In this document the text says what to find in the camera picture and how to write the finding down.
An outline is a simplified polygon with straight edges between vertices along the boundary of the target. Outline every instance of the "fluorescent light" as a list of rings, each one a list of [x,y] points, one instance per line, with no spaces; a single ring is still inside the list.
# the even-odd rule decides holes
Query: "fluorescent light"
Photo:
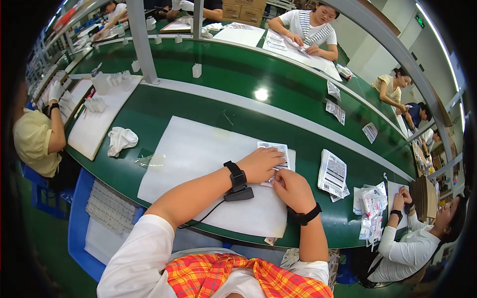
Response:
[[[457,83],[456,74],[454,73],[454,69],[452,68],[452,63],[450,62],[449,53],[447,52],[446,46],[442,42],[442,39],[441,39],[439,33],[437,32],[436,28],[434,27],[434,24],[431,22],[431,20],[429,19],[427,14],[424,12],[422,7],[419,5],[419,3],[416,3],[416,6],[421,11],[425,20],[429,23],[429,26],[431,26],[432,31],[434,31],[434,34],[436,35],[437,40],[439,41],[439,44],[441,45],[441,48],[444,51],[444,55],[446,56],[447,63],[449,63],[450,71],[452,72],[452,78],[454,79],[454,84],[456,85],[456,91],[459,92],[459,84]]]
[[[460,103],[460,121],[462,123],[462,133],[464,133],[464,130],[466,130],[466,118],[464,116],[464,106],[462,103]]]
[[[50,23],[48,24],[48,26],[46,26],[46,30],[48,30],[49,26],[53,23],[53,21],[56,19],[56,15],[53,16],[52,20],[50,21]]]
[[[261,102],[267,100],[268,98],[268,91],[265,88],[260,88],[256,91],[253,92],[253,95],[255,95],[255,98]]]

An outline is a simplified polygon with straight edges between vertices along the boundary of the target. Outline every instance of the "exit sign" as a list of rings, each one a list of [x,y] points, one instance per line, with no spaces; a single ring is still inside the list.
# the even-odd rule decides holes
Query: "exit sign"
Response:
[[[424,21],[422,21],[421,17],[419,15],[416,15],[416,21],[421,25],[422,28],[424,28]]]

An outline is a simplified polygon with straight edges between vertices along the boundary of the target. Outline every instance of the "orange plaid shirt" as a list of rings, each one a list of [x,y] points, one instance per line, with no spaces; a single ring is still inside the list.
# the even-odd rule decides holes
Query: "orange plaid shirt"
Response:
[[[253,269],[267,297],[333,298],[333,292],[324,282],[291,273],[259,258],[248,260],[234,254],[188,255],[175,259],[165,270],[177,298],[209,298],[227,280],[232,268]]]

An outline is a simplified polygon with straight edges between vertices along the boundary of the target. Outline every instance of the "green floor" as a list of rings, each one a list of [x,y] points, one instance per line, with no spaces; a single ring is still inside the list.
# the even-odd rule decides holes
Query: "green floor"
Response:
[[[18,177],[27,235],[38,252],[48,274],[67,298],[96,297],[97,283],[68,254],[68,221],[53,218],[31,206],[31,182]],[[408,291],[401,284],[381,289],[364,289],[360,285],[337,284],[334,295],[340,297],[402,297]]]

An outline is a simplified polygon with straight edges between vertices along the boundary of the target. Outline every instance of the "yellow shirt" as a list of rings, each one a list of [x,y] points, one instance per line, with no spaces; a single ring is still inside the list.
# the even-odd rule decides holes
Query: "yellow shirt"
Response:
[[[371,86],[374,87],[378,92],[380,92],[382,82],[385,82],[387,85],[386,96],[397,103],[401,103],[401,88],[396,87],[396,89],[394,89],[394,78],[389,74],[383,74],[379,76],[378,79],[371,84]]]
[[[25,114],[13,125],[15,149],[21,161],[40,175],[51,178],[61,161],[58,153],[48,154],[52,122],[38,110],[23,110]]]

